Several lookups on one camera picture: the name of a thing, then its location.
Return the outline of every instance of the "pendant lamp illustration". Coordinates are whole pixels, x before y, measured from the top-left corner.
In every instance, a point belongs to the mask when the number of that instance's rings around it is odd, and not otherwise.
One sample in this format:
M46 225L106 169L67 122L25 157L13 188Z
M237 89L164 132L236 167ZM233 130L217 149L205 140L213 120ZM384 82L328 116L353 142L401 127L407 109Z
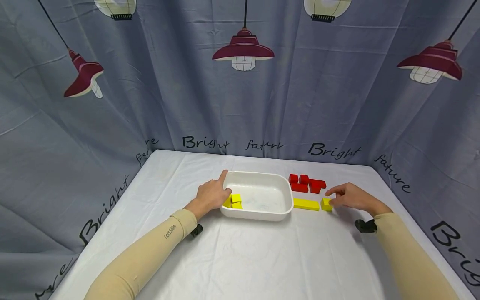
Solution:
M251 71L257 60L269 60L275 57L273 51L258 43L257 36L253 36L247 29L247 6L245 0L245 14L243 28L232 37L230 44L221 48L213 55L213 60L231 60L232 68L237 71Z
M434 84L442 76L452 80L461 80L462 68L456 61L458 51L454 49L451 40L477 1L473 1L447 40L427 47L420 54L401 61L397 67L411 69L410 79L421 84Z
M115 21L131 20L137 9L137 0L94 0L104 15Z
M53 23L52 19L50 18L47 10L43 6L42 2L38 0L40 6L42 7L43 11L47 15L48 19L53 25L53 28L59 35L62 42L65 44L65 47L68 50L70 58L72 59L72 63L77 69L78 76L75 81L70 85L70 87L65 91L63 94L64 97L78 97L85 95L92 91L98 99L103 97L103 93L96 82L96 78L103 74L103 67L98 62L86 62L85 59L80 55L72 51L63 37L61 36L60 32L58 31L57 27Z
M303 7L312 21L332 22L341 16L352 0L304 0Z

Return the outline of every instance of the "black device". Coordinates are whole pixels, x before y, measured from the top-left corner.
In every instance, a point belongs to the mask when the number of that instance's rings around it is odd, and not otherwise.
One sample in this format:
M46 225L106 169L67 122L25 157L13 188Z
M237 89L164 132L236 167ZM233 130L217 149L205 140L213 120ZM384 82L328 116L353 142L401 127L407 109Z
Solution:
M191 236L196 237L197 235L202 233L203 230L204 230L204 228L202 227L202 225L197 224L197 227L194 230L192 230L192 232L190 232L190 234L191 234Z
M360 231L361 233L365 232L376 232L377 231L377 225L375 224L375 220L372 219L370 221L363 221L363 220L356 220L355 221L355 227Z

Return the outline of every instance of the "yellow block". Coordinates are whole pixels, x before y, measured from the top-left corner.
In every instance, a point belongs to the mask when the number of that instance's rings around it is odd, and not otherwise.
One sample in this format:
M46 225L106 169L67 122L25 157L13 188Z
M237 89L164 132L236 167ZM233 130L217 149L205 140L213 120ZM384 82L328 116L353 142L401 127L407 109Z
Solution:
M223 202L223 206L225 207L232 207L232 195L228 196L228 198Z
M320 207L317 201L293 199L293 207L301 209L319 210Z
M230 195L230 196L232 197L232 203L237 203L237 202L241 203L241 198L239 194Z
M241 203L240 203L240 202L232 203L232 208L235 208L235 209L243 209L243 207L241 207Z
M328 198L323 198L322 201L320 202L320 206L322 207L322 210L325 210L327 212L331 212L333 206L331 206L328 202L330 199Z

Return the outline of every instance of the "red lamp shade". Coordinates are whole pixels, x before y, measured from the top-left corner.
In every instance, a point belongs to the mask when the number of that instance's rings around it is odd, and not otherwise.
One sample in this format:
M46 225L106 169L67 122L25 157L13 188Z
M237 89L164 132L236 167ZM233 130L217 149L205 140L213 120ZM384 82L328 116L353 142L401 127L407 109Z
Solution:
M238 71L250 71L256 60L269 60L275 57L273 51L258 43L257 36L247 28L242 28L232 37L230 44L213 55L213 60L232 60L232 67Z
M454 50L452 43L446 40L403 60L397 67L412 69L410 79L422 84L433 84L442 76L461 80L462 69L456 62L456 56L457 50Z
M92 91L97 98L102 98L103 94L95 79L103 74L103 67L98 62L86 62L84 58L69 49L70 57L78 76L70 87L63 94L64 97L79 97Z

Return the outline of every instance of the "hand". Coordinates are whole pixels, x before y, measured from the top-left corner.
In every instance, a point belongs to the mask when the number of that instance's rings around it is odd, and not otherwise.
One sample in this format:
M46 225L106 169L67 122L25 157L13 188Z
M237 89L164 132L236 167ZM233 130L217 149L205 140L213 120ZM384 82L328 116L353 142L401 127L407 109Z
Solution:
M185 209L195 215L197 221L212 209L221 207L230 194L232 194L231 189L223 189L227 173L227 170L223 170L218 180L212 179L200 185L196 198L185 207Z
M337 185L325 192L325 196L335 193L336 198L330 200L331 206L348 206L364 210L372 216L391 213L392 210L382 201L373 197L355 184L348 182Z

